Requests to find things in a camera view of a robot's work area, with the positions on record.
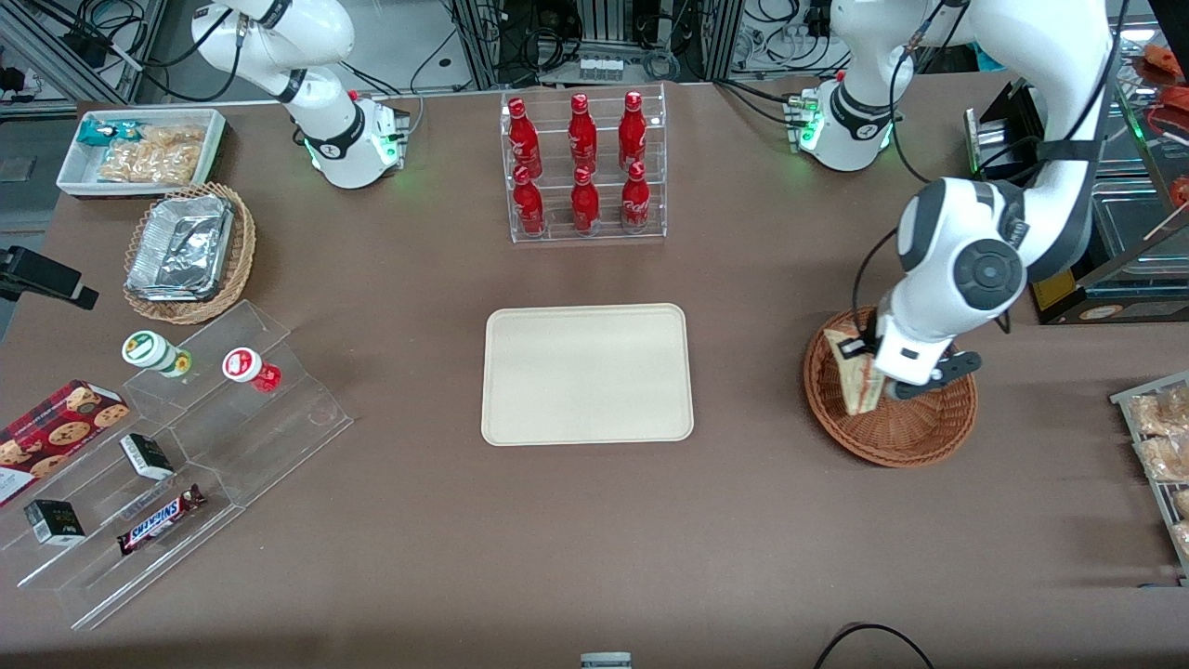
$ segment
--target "coca-cola bottle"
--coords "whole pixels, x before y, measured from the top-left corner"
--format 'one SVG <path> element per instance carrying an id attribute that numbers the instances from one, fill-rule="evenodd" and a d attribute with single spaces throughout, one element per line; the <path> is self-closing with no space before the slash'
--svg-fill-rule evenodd
<path id="1" fill-rule="evenodd" d="M 508 113 L 512 116 L 508 138 L 512 143 L 512 157 L 516 164 L 528 168 L 530 178 L 541 176 L 541 144 L 536 139 L 536 127 L 524 115 L 524 100 L 512 97 L 508 101 Z"/>
<path id="2" fill-rule="evenodd" d="M 575 93 L 570 99 L 570 154 L 574 157 L 574 165 L 594 171 L 598 131 L 594 128 L 594 120 L 591 119 L 586 95 Z"/>
<path id="3" fill-rule="evenodd" d="M 643 105 L 644 99 L 638 90 L 629 90 L 623 96 L 623 118 L 619 119 L 619 169 L 623 171 L 628 171 L 631 163 L 644 159 L 644 131 L 648 130 L 648 124 L 641 111 Z"/>
<path id="4" fill-rule="evenodd" d="M 619 222 L 629 234 L 640 234 L 648 225 L 648 182 L 644 181 L 644 163 L 640 160 L 628 168 Z"/>
<path id="5" fill-rule="evenodd" d="M 521 219 L 521 227 L 529 236 L 545 234 L 545 204 L 541 202 L 541 191 L 529 177 L 528 168 L 516 165 L 512 169 L 512 202 L 516 203 L 516 215 Z"/>
<path id="6" fill-rule="evenodd" d="M 570 193 L 570 202 L 574 208 L 574 229 L 583 236 L 598 233 L 598 190 L 591 183 L 589 168 L 574 168 L 574 189 Z"/>

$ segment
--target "aluminum foil container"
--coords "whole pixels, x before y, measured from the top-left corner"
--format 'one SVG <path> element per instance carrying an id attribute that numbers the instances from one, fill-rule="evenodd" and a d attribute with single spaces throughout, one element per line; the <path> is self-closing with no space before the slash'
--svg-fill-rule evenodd
<path id="1" fill-rule="evenodd" d="M 207 301 L 219 292 L 235 207 L 225 197 L 169 198 L 145 221 L 125 288 L 149 301 Z"/>

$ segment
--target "bottle cap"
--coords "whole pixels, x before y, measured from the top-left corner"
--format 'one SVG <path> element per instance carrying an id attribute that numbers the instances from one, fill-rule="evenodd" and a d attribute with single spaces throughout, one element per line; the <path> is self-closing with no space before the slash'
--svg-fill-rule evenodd
<path id="1" fill-rule="evenodd" d="M 165 362 L 169 349 L 169 342 L 161 334 L 141 329 L 124 341 L 120 353 L 124 354 L 124 362 L 149 370 Z"/>
<path id="2" fill-rule="evenodd" d="M 224 359 L 224 375 L 237 384 L 256 379 L 264 368 L 264 359 L 252 349 L 235 349 Z"/>

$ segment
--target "wicker basket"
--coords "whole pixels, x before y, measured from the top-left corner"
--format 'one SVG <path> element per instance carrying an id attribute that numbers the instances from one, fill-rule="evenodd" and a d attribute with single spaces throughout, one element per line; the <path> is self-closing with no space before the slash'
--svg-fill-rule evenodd
<path id="1" fill-rule="evenodd" d="M 860 320 L 866 322 L 873 311 L 872 307 L 861 308 Z M 842 311 L 822 329 L 849 320 L 850 311 Z M 907 402 L 880 398 L 875 411 L 848 416 L 838 366 L 822 329 L 805 353 L 805 395 L 813 416 L 836 442 L 858 457 L 885 467 L 933 465 L 965 442 L 979 405 L 974 377 L 963 377 L 940 391 Z"/>
<path id="2" fill-rule="evenodd" d="M 193 185 L 177 193 L 170 193 L 165 198 L 197 197 L 199 195 L 219 195 L 226 197 L 235 206 L 235 217 L 232 221 L 232 238 L 227 242 L 227 259 L 224 263 L 224 280 L 219 292 L 206 302 L 150 302 L 141 299 L 124 289 L 124 297 L 143 316 L 155 320 L 164 320 L 174 324 L 194 324 L 221 314 L 233 307 L 239 301 L 240 292 L 247 283 L 247 274 L 252 271 L 252 253 L 256 251 L 256 222 L 252 221 L 252 212 L 247 210 L 244 201 L 234 190 L 219 183 L 203 183 Z M 124 253 L 124 270 L 132 270 L 132 259 L 140 247 L 140 235 L 144 233 L 145 222 L 149 220 L 149 212 L 140 216 L 140 223 L 132 233 L 132 241 Z"/>

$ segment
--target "red lid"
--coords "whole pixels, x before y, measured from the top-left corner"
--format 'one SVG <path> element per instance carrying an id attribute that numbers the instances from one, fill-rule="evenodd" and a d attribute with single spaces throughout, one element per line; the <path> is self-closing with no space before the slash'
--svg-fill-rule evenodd
<path id="1" fill-rule="evenodd" d="M 224 359 L 224 375 L 239 384 L 256 379 L 263 367 L 260 354 L 252 349 L 235 349 Z"/>

